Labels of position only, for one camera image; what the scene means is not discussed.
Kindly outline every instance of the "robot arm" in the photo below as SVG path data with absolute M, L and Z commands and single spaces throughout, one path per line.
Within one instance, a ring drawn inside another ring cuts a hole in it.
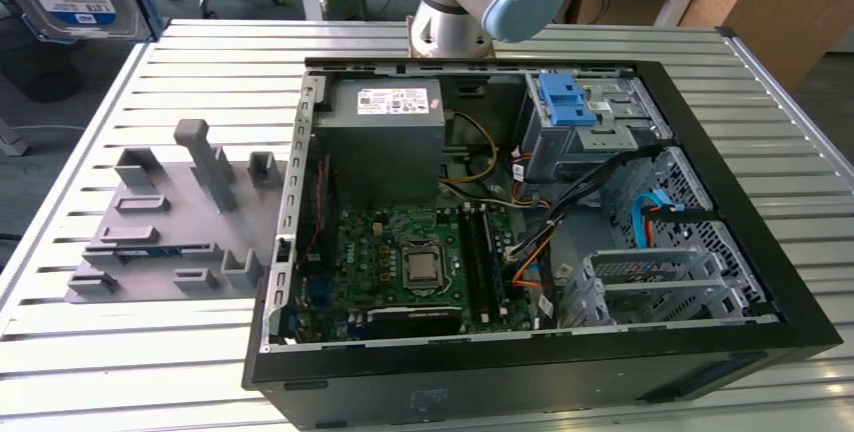
M 520 42 L 548 24 L 563 0 L 421 0 L 409 41 L 421 57 L 482 57 L 490 39 Z

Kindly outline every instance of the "light blue cap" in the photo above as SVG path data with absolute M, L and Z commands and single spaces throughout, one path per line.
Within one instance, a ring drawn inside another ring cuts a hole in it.
M 563 0 L 492 0 L 480 26 L 501 42 L 529 39 L 551 22 Z

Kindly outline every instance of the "blue plastic latch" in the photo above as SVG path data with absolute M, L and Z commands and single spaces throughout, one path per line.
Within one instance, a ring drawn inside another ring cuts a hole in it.
M 584 91 L 568 74 L 540 74 L 538 90 L 551 112 L 551 125 L 595 125 L 587 110 Z

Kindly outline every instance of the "blue cable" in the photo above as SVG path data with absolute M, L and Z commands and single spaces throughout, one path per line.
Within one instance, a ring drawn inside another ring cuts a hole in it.
M 645 249 L 649 244 L 645 241 L 645 232 L 643 230 L 643 202 L 652 202 L 657 207 L 669 206 L 671 210 L 684 210 L 684 205 L 673 204 L 663 189 L 652 190 L 652 193 L 644 192 L 639 194 L 631 202 L 631 231 L 635 235 L 637 248 Z

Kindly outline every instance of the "metal table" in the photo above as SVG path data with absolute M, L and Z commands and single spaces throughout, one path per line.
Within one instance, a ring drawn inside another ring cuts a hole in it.
M 2 425 L 288 430 L 240 388 L 252 300 L 67 305 L 65 282 L 118 182 L 109 166 L 122 146 L 188 160 L 169 145 L 172 126 L 197 117 L 230 159 L 254 149 L 285 156 L 302 58 L 404 53 L 402 24 L 353 22 L 174 21 L 158 44 L 133 49 L 0 275 Z M 711 30 L 560 26 L 497 44 L 497 55 L 664 64 L 845 344 L 691 403 L 422 428 L 851 430 L 854 174 L 740 42 Z

